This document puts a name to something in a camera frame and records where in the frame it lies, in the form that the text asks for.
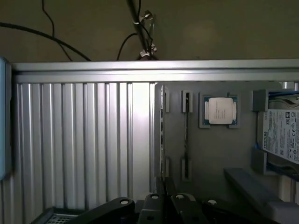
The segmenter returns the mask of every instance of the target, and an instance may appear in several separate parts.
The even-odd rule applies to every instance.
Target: aluminum panel
[[[0,223],[149,192],[154,85],[16,84],[15,172],[0,185]]]
[[[97,104],[96,104],[96,84],[85,86],[85,156],[86,156],[86,184],[88,208],[93,208],[99,204],[98,201],[98,150],[97,150]]]
[[[119,197],[120,190],[120,160],[118,134],[118,84],[106,85],[106,143],[107,143],[107,199]]]
[[[150,191],[150,84],[133,83],[132,92],[133,193],[138,197]]]
[[[22,155],[21,155],[21,99],[20,85],[14,87],[15,101],[12,104],[14,111],[14,133],[16,141],[13,141],[14,147],[14,175],[6,178],[1,183],[1,221],[2,223],[22,223],[23,196],[22,196]]]
[[[97,84],[97,116],[98,116],[98,163],[97,173],[98,189],[97,199],[99,204],[107,201],[107,166],[106,166],[106,89],[105,84]]]

